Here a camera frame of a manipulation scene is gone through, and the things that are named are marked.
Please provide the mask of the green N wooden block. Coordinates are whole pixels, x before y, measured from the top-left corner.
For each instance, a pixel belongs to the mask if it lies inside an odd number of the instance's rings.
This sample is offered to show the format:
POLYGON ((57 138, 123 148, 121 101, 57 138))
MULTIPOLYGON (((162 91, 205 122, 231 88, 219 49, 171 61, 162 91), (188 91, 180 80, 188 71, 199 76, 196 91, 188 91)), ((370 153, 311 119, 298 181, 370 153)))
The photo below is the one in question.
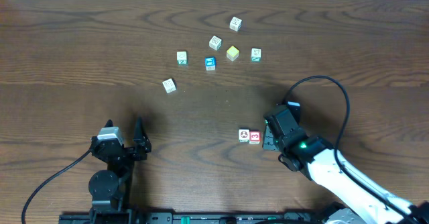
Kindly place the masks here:
POLYGON ((260 48, 252 48, 251 49, 251 61, 252 62, 260 62, 261 61, 261 49, 260 48))

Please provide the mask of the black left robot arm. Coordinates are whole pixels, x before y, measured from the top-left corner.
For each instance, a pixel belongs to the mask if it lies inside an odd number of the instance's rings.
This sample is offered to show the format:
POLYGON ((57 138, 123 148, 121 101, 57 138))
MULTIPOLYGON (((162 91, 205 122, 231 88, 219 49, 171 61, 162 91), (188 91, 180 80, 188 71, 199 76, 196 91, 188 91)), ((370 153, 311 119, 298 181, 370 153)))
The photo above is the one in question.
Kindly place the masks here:
POLYGON ((107 164, 107 168, 96 172, 88 183, 92 196, 91 223, 144 222, 142 214, 129 204, 135 163, 146 160, 151 152, 141 118, 136 121, 133 141, 134 146, 124 146, 121 131, 111 120, 98 135, 91 137, 90 153, 107 164))

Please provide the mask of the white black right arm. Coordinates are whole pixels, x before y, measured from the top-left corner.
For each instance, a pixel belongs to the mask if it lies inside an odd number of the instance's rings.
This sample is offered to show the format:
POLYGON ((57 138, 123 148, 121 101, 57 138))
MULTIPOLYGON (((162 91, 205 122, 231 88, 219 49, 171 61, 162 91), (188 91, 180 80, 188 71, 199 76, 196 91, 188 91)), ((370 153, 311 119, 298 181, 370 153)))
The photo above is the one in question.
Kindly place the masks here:
POLYGON ((392 194, 350 164, 324 138, 308 137, 298 128, 284 139, 292 141, 288 149, 283 148, 281 141, 266 127, 263 149, 279 151, 279 162, 331 191, 364 222, 428 222, 428 202, 416 206, 392 194))

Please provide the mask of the red-framed number three block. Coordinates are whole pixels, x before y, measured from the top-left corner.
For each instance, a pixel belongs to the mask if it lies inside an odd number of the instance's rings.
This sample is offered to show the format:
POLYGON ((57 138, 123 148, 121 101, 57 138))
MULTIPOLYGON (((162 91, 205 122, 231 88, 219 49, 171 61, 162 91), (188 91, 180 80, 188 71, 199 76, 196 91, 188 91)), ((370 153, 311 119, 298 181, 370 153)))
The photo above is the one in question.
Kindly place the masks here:
POLYGON ((249 143, 250 144, 259 144, 261 142, 261 132, 260 131, 250 131, 249 132, 249 143))

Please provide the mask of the soccer ball yellow-top block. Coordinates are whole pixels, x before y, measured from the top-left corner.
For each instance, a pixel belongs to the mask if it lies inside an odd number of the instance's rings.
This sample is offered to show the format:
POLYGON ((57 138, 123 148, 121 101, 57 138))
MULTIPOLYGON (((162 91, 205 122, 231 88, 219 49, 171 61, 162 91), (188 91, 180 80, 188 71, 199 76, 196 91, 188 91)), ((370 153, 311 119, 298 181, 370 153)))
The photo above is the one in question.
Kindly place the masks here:
POLYGON ((248 143, 250 140, 250 130, 249 129, 240 129, 238 131, 239 134, 239 142, 248 143))

